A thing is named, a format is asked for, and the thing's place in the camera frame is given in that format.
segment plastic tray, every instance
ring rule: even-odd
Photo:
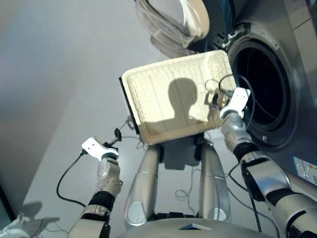
[[[211,108],[215,93],[223,107],[234,90],[228,56],[211,51],[138,67],[125,72],[122,85],[142,140],[148,144],[197,134],[222,125]]]

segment wire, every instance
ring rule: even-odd
[[[252,112],[251,112],[250,120],[249,120],[249,122],[248,122],[248,124],[246,126],[246,130],[247,130],[249,128],[250,124],[251,124],[251,121],[252,121],[252,118],[253,118],[253,115],[254,115],[254,111],[255,111],[255,108],[256,108],[256,97],[255,97],[253,88],[252,88],[251,84],[248,82],[248,80],[245,77],[243,77],[242,75],[238,75],[238,78],[241,78],[248,85],[248,88],[250,89],[251,96],[252,96]]]
[[[60,199],[62,199],[62,200],[64,200],[64,201],[73,202],[73,203],[76,203],[76,204],[78,204],[78,205],[80,205],[80,206],[82,206],[82,207],[86,207],[86,205],[85,205],[84,203],[79,202],[79,201],[76,201],[76,200],[73,200],[73,199],[69,199],[69,198],[63,197],[63,196],[61,196],[60,193],[59,193],[59,186],[60,186],[61,181],[63,180],[63,178],[65,177],[65,175],[67,174],[67,172],[78,162],[78,160],[79,160],[83,155],[85,155],[85,152],[84,152],[84,151],[82,151],[82,152],[80,153],[80,155],[78,156],[78,158],[67,168],[67,170],[66,170],[66,171],[63,173],[63,175],[60,177],[60,179],[59,179],[59,181],[58,181],[58,184],[57,184],[57,187],[56,187],[56,194],[57,194],[57,196],[58,196]]]
[[[254,203],[254,199],[253,199],[253,197],[252,197],[252,195],[251,195],[251,193],[250,193],[249,190],[248,190],[248,194],[249,194],[249,197],[250,197],[250,200],[251,200],[251,204],[252,204],[254,216],[256,217],[257,226],[258,226],[258,231],[259,231],[259,232],[262,232],[262,228],[261,228],[261,223],[260,223],[260,220],[259,220],[258,211],[257,211],[256,205],[255,205],[255,203]]]
[[[259,220],[259,216],[258,216],[258,212],[257,212],[257,208],[256,208],[256,205],[254,203],[254,199],[250,193],[250,191],[248,189],[246,189],[245,187],[243,187],[240,183],[238,183],[232,176],[231,176],[231,173],[233,172],[233,170],[238,167],[239,163],[236,164],[229,172],[229,177],[232,179],[232,181],[235,182],[236,185],[238,185],[240,188],[242,188],[243,190],[245,190],[246,192],[248,192],[249,194],[249,197],[250,197],[250,200],[251,200],[251,204],[252,204],[252,207],[253,207],[253,211],[254,211],[254,216],[256,217],[256,222],[257,222],[257,226],[258,226],[258,230],[259,232],[262,232],[262,228],[261,228],[261,224],[260,224],[260,220]]]
[[[182,190],[182,189],[178,189],[175,191],[175,197],[178,201],[186,201],[187,200],[187,205],[188,205],[188,208],[192,211],[192,213],[194,214],[195,216],[195,211],[194,209],[191,207],[190,205],[190,200],[189,200],[189,197],[190,197],[190,194],[192,193],[192,189],[193,189],[193,174],[195,171],[201,171],[199,169],[194,169],[194,167],[192,167],[192,171],[191,171],[191,183],[190,183],[190,188],[189,188],[189,191],[186,192],[185,190]]]
[[[251,50],[250,54],[249,54],[249,57],[248,57],[248,62],[247,62],[247,78],[250,78],[249,77],[249,65],[250,65],[250,58],[251,58],[251,55],[253,53],[254,49]],[[272,114],[268,113],[261,105],[260,103],[256,100],[256,104],[262,109],[262,111],[267,114],[268,116],[270,116],[271,118],[273,119],[277,119],[277,117],[273,116]]]
[[[232,175],[231,175],[231,173],[234,171],[234,169],[235,169],[236,167],[238,167],[238,165],[239,165],[239,163],[236,164],[236,165],[230,170],[230,172],[228,173],[228,176],[232,179],[232,181],[234,181],[234,183],[235,183],[236,185],[238,185],[240,188],[242,188],[243,190],[245,190],[245,191],[247,192],[248,190],[247,190],[244,186],[242,186],[240,183],[238,183],[237,180],[235,180],[235,179],[232,177]]]
[[[229,74],[224,76],[218,83],[218,88],[221,91],[221,93],[223,93],[224,95],[226,95],[227,97],[231,98],[233,95],[233,91],[225,91],[221,88],[221,83],[223,82],[224,79],[226,79],[227,77],[233,76],[233,74]]]
[[[252,207],[249,207],[247,204],[243,203],[239,198],[237,198],[237,196],[229,188],[228,188],[228,191],[231,193],[231,195],[234,197],[234,199],[236,199],[241,205],[243,205],[244,207],[246,207],[246,208],[248,208],[248,209],[253,211]],[[275,231],[276,231],[276,236],[277,236],[277,238],[280,238],[279,230],[278,230],[278,227],[275,224],[275,222],[270,217],[264,215],[263,213],[261,213],[261,212],[257,212],[257,213],[260,216],[262,216],[262,217],[266,218],[267,220],[269,220],[273,224],[273,226],[275,228]]]
[[[262,111],[263,111],[265,114],[267,114],[268,116],[270,116],[270,117],[273,118],[273,119],[277,119],[277,117],[275,117],[275,116],[273,116],[272,114],[268,113],[268,112],[259,104],[259,102],[258,102],[257,100],[256,100],[256,103],[257,103],[258,107],[261,108]]]
[[[230,76],[233,76],[233,74],[229,74],[229,75],[227,75],[227,76],[224,76],[220,81],[219,81],[219,83],[218,83],[218,88],[219,88],[219,90],[224,94],[224,95],[226,95],[227,97],[229,97],[229,98],[231,98],[232,97],[232,95],[233,95],[233,92],[232,91],[225,91],[225,90],[223,90],[222,88],[221,88],[221,83],[223,82],[223,80],[224,79],[226,79],[227,77],[230,77]],[[248,124],[247,124],[247,126],[246,126],[246,129],[248,129],[249,128],[249,126],[250,126],[250,124],[251,124],[251,121],[252,121],[252,118],[253,118],[253,116],[254,116],[254,111],[255,111],[255,107],[256,107],[256,98],[255,98],[255,94],[254,94],[254,91],[253,91],[253,88],[252,88],[252,86],[251,86],[251,84],[248,82],[248,80],[245,78],[245,77],[243,77],[242,75],[237,75],[237,77],[238,78],[241,78],[247,85],[248,85],[248,88],[250,89],[250,91],[251,91],[251,96],[252,96],[252,112],[251,112],[251,116],[250,116],[250,119],[249,119],[249,122],[248,122]]]
[[[67,233],[67,234],[69,233],[68,231],[62,229],[62,228],[57,224],[57,222],[55,222],[55,224],[56,224],[56,226],[58,227],[59,230],[55,230],[55,231],[49,230],[49,229],[46,227],[45,224],[43,224],[43,227],[44,227],[44,229],[47,230],[48,232],[52,232],[52,233],[55,233],[55,232],[65,232],[65,233]]]

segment floor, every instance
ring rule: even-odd
[[[81,144],[93,135],[102,141],[110,141],[113,139],[114,129],[121,127],[129,116],[118,77],[128,69],[166,59],[151,46],[149,35],[135,16],[132,0],[125,0],[124,4],[118,1],[103,1],[98,4],[96,2],[95,5],[84,2],[80,5],[76,1],[62,5],[62,2],[59,4],[63,6],[63,14],[68,16],[64,21],[72,22],[72,28],[67,30],[67,40],[71,39],[69,42],[78,45],[78,52],[72,53],[74,65],[69,65],[67,72],[71,75],[74,68],[80,70],[79,67],[83,71],[80,80],[74,83],[70,99],[64,103],[65,110],[28,190],[21,209],[24,217],[19,221],[20,227],[28,230],[29,235],[44,238],[67,237],[66,231],[71,229],[82,211],[80,206],[60,200],[55,193],[60,176],[79,155]],[[47,9],[56,12],[51,15],[44,14]],[[55,13],[59,12],[59,8],[55,6],[47,9],[43,11],[44,17],[56,16]],[[85,57],[85,64],[77,65],[76,57]],[[227,173],[236,164],[236,159],[226,149],[219,129],[209,131],[208,134]],[[135,132],[125,126],[122,135],[134,137]],[[111,213],[111,237],[126,231],[124,204],[144,154],[137,138],[123,138],[117,146],[124,184]],[[83,157],[64,178],[60,193],[87,203],[96,188],[97,165],[96,159]],[[191,214],[187,202],[178,201],[174,194],[178,189],[189,189],[191,167],[185,166],[184,170],[167,170],[164,165],[160,164],[159,167],[155,210]],[[233,175],[242,182],[239,170]],[[195,172],[190,196],[194,211],[198,209],[199,178],[199,172]],[[248,195],[231,180],[228,180],[228,186],[237,197],[250,205]],[[239,204],[232,196],[230,201],[232,222],[256,230],[253,212]],[[256,205],[260,212],[270,215],[265,204]],[[260,220],[263,232],[275,237],[272,224],[266,219]]]
[[[69,123],[66,123],[61,127],[61,134],[70,127]],[[127,126],[122,130],[123,136],[135,136],[134,131],[131,131]],[[35,220],[45,220],[48,230],[44,229],[41,235],[45,238],[50,237],[67,237],[67,234],[60,229],[70,230],[82,208],[76,204],[62,201],[57,198],[55,194],[56,183],[62,174],[62,172],[68,167],[69,164],[77,156],[78,149],[69,151],[68,156],[64,156],[63,150],[66,151],[66,142],[62,137],[56,133],[54,142],[51,144],[51,148],[46,153],[41,166],[36,174],[36,177],[31,185],[28,196],[25,199],[25,205],[39,207],[42,206],[39,212],[34,216]],[[225,148],[223,143],[223,137],[219,129],[208,132],[216,151],[218,152],[225,173],[227,173],[233,165],[236,163],[235,157]],[[105,139],[111,139],[111,133],[105,137]],[[130,185],[134,174],[137,171],[138,165],[144,154],[144,150],[141,146],[138,146],[138,139],[126,138],[118,144],[120,150],[119,164],[121,167],[121,179],[124,182],[121,193],[118,195],[114,209],[111,213],[111,237],[116,237],[125,232],[126,226],[123,218],[123,209],[127,194],[129,192]],[[188,149],[189,154],[192,153],[192,148]],[[60,193],[66,197],[78,199],[81,202],[87,203],[96,187],[96,170],[97,160],[90,156],[82,158],[72,170],[69,171],[65,177]],[[175,191],[178,189],[188,190],[190,187],[191,167],[185,166],[183,171],[167,170],[165,164],[160,164],[159,167],[159,182],[158,182],[158,196],[155,210],[157,212],[182,212],[184,214],[192,214],[188,208],[187,201],[178,201],[175,198]],[[242,177],[237,169],[233,175],[239,182],[242,182]],[[197,171],[193,176],[193,189],[190,196],[190,205],[195,212],[198,210],[198,192],[199,192],[199,179],[200,172]],[[250,201],[248,195],[238,188],[234,183],[228,179],[229,188],[249,206]],[[247,227],[253,230],[257,230],[254,214],[249,209],[239,204],[232,196],[230,196],[231,202],[231,219],[234,224]],[[270,216],[268,208],[263,203],[256,203],[258,211]],[[265,234],[275,237],[274,227],[266,219],[260,217],[262,229]]]

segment washing machine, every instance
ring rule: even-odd
[[[245,77],[255,93],[244,117],[252,120],[255,143],[285,170],[317,184],[316,2],[187,0],[186,11],[186,1],[179,2],[180,14],[190,17],[180,23],[156,9],[165,23],[151,26],[152,43],[168,56],[227,51],[233,74]]]

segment label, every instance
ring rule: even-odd
[[[317,185],[317,166],[293,157],[295,171],[299,177]]]

